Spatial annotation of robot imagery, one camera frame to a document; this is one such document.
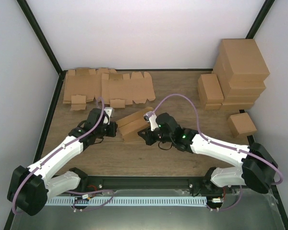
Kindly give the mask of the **cardboard box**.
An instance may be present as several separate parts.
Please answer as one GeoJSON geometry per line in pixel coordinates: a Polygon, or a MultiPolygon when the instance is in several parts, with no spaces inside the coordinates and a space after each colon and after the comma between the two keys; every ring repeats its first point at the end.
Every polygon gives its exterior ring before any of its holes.
{"type": "Polygon", "coordinates": [[[152,107],[146,107],[116,121],[125,142],[136,139],[139,131],[150,127],[150,124],[144,119],[144,115],[151,111],[153,111],[152,107]]]}

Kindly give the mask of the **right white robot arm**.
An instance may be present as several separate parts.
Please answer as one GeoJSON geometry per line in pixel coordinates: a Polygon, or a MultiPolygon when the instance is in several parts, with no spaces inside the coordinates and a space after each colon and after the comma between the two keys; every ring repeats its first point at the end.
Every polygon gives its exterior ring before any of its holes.
{"type": "Polygon", "coordinates": [[[230,168],[212,167],[206,173],[204,189],[215,193],[219,188],[232,185],[247,186],[255,192],[266,194],[274,182],[277,163],[259,143],[250,146],[232,144],[181,127],[168,113],[155,115],[148,112],[144,120],[149,127],[138,132],[146,145],[169,142],[182,152],[201,154],[231,164],[230,168]]]}

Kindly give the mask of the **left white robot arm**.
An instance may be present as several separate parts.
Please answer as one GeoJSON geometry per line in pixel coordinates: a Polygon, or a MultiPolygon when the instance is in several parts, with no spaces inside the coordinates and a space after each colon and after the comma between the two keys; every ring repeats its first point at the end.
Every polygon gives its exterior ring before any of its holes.
{"type": "Polygon", "coordinates": [[[96,140],[115,137],[116,122],[111,121],[114,108],[94,108],[88,118],[72,129],[64,141],[53,151],[28,167],[18,166],[12,173],[7,199],[12,203],[12,212],[17,208],[30,216],[37,214],[52,198],[69,193],[88,198],[88,175],[78,168],[55,176],[68,161],[82,153],[96,140]]]}

